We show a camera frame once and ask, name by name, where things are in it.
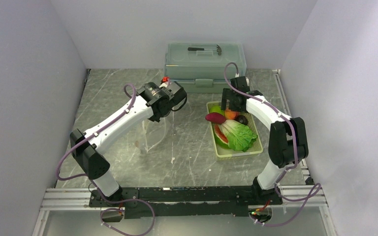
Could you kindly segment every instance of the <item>green plastic basket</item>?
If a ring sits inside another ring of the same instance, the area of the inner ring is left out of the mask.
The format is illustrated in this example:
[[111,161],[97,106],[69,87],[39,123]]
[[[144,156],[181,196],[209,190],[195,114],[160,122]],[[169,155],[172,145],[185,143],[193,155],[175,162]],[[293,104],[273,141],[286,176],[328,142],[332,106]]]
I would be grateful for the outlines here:
[[[220,106],[221,103],[218,101],[206,103],[207,112],[209,112],[209,109],[211,107],[216,106],[216,105]],[[212,137],[212,140],[214,141],[215,154],[217,155],[218,160],[229,160],[229,159],[236,159],[236,158],[242,158],[242,157],[256,156],[259,153],[263,152],[263,146],[261,145],[260,136],[257,132],[257,127],[255,126],[253,116],[250,113],[243,113],[243,112],[241,112],[241,115],[244,115],[249,121],[248,127],[252,130],[253,133],[257,134],[257,140],[254,142],[253,146],[249,148],[246,152],[234,151],[231,149],[222,148],[221,146],[215,143],[214,129],[211,123],[210,125],[211,137]]]

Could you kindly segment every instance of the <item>cabbage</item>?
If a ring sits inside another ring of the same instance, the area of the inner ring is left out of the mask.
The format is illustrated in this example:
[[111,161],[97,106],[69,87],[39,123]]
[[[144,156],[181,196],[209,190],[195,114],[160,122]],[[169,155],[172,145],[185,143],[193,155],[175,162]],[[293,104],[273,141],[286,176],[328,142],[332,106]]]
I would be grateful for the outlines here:
[[222,132],[228,139],[228,146],[234,151],[247,151],[257,139],[246,125],[228,119],[222,125]]

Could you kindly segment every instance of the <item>white wall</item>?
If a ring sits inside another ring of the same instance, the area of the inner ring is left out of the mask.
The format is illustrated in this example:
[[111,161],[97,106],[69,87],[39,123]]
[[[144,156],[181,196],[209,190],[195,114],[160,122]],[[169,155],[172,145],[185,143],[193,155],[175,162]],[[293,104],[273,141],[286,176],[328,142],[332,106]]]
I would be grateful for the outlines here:
[[0,236],[32,234],[86,69],[48,0],[0,0]]
[[316,0],[51,0],[87,68],[163,68],[170,41],[238,41],[281,68]]
[[319,0],[282,80],[339,235],[378,235],[378,1]]

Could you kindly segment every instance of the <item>floor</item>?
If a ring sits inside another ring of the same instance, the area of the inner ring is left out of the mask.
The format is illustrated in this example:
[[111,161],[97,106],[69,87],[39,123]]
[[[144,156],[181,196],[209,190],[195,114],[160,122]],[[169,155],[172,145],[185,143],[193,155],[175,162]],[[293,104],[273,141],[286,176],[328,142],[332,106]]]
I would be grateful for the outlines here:
[[[126,83],[133,83],[136,88],[147,82],[159,84],[162,75],[161,69],[92,69],[74,128],[84,131],[93,127],[127,103],[129,99],[123,92]],[[252,89],[262,92],[273,105],[283,110],[272,70],[247,70],[246,76]],[[147,153],[138,148],[141,145],[141,127],[119,138],[104,155],[111,164],[110,170],[116,181],[123,187],[251,185],[269,160],[269,131],[255,120],[263,153],[255,157],[218,161],[209,124],[204,117],[207,114],[206,103],[219,100],[221,94],[188,94],[187,104],[166,117],[164,139]],[[157,130],[164,128],[158,123],[147,124]],[[79,173],[82,173],[81,168],[72,157],[68,157],[62,166],[61,176]],[[60,181],[57,188],[85,188],[89,183],[85,177],[80,177]],[[305,184],[300,168],[287,173],[281,184]]]

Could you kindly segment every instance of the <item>metal frame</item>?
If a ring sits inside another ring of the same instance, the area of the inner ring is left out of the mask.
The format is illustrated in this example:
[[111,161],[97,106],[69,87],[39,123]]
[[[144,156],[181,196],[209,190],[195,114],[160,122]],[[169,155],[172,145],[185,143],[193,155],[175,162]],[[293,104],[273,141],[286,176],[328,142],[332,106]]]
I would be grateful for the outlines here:
[[[283,87],[280,81],[279,76],[280,70],[273,70],[273,76],[275,82],[279,89],[279,94],[283,101],[283,110],[289,116],[291,115],[289,107],[287,105],[286,97],[284,95]],[[309,168],[305,159],[301,161],[301,169],[304,180],[310,177]],[[299,199],[308,195],[309,191],[312,188],[312,185],[280,185],[279,186],[282,195],[290,199]],[[44,194],[44,198],[40,207],[38,214],[37,222],[32,236],[43,236],[44,229],[46,227],[47,219],[50,214],[50,211],[101,211],[106,208],[94,208],[89,207],[89,200],[91,193],[87,188],[49,188]],[[283,200],[281,205],[270,205],[271,208],[274,207],[283,207],[284,212],[286,213],[287,207],[300,207],[302,202],[288,202]],[[263,206],[252,205],[249,206],[249,209],[255,209]],[[336,236],[337,232],[335,230],[331,214],[328,208],[328,204],[324,195],[323,190],[321,189],[317,195],[310,198],[305,205],[305,207],[319,207],[321,218],[323,220],[325,230],[328,236]]]

